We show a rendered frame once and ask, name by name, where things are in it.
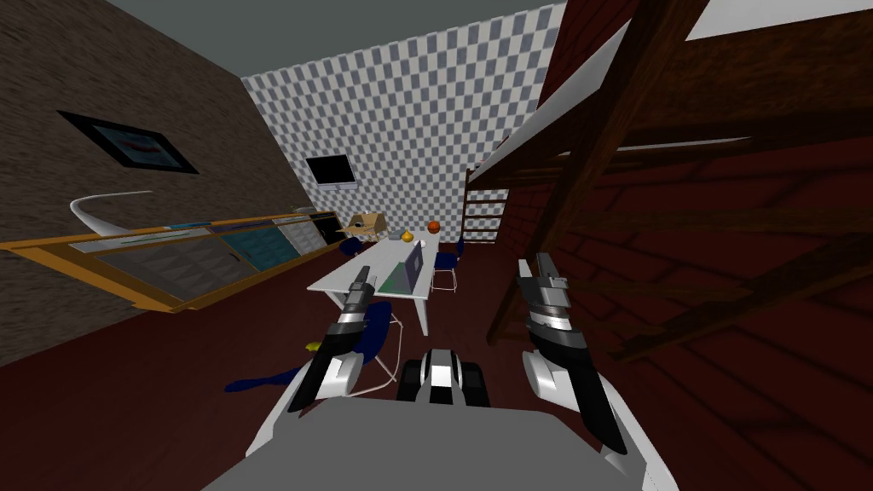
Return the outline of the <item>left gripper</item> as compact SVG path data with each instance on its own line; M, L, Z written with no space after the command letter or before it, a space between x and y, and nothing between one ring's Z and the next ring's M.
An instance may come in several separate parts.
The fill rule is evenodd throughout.
M372 300L374 287L366 279L357 278L350 286L344 302L344 316L364 316Z

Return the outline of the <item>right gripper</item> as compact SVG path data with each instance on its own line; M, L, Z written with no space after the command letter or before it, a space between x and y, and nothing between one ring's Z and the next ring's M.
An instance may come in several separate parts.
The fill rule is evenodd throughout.
M567 279L560 276L549 253L537 253L536 261L539 276L534 277L529 261L517 260L518 278L526 280L527 309L542 315L567 315Z

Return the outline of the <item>grey open laptop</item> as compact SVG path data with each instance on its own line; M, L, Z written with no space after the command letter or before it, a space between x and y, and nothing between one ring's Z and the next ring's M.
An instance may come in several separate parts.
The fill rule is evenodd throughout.
M379 292L402 295L410 295L413 292L424 266L424 244L421 240L415 242L407 258L399 262L384 283L381 284Z

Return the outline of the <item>cardboard box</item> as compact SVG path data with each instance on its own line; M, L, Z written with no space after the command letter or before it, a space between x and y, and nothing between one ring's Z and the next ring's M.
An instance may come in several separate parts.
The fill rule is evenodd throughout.
M387 223L383 213L355 214L340 232L349 237L367 236L367 241L379 242L380 235L387 232Z

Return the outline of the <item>dark wooden bunk bed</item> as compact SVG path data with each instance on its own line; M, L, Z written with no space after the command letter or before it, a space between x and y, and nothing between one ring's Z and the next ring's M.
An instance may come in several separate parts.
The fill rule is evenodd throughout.
M585 211L594 186L682 165L873 137L873 0L640 0L631 19L473 174L474 188L551 185L527 255L567 234L821 236L734 287L586 281L582 292L690 304L654 326L610 328L635 361L779 305L873 275L873 205Z

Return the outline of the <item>blue cloth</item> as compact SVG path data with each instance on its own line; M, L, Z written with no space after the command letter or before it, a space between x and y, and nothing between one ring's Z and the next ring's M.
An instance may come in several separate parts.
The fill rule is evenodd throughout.
M294 380L300 370L301 367L294 367L289 371L274 376L268 376L264 378L249 378L234 381L226 385L224 391L226 393L241 392L245 390L255 389L257 387L262 387L265 385L288 386Z

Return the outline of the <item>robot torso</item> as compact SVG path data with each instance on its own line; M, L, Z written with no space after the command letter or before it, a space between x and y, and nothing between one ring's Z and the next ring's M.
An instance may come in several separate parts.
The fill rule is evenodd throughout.
M556 417L488 407L449 351L408 362L398 393L284 413L203 491L640 491Z

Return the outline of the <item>black framed picture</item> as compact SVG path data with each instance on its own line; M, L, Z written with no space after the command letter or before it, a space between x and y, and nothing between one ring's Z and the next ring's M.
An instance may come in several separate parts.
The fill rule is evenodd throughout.
M198 174L162 134L98 118L57 111L123 167Z

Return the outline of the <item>black wall television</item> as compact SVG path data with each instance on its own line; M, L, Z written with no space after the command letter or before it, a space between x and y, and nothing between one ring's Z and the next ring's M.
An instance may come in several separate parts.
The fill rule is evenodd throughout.
M358 182L346 154L306 159L317 186L323 191L354 190Z

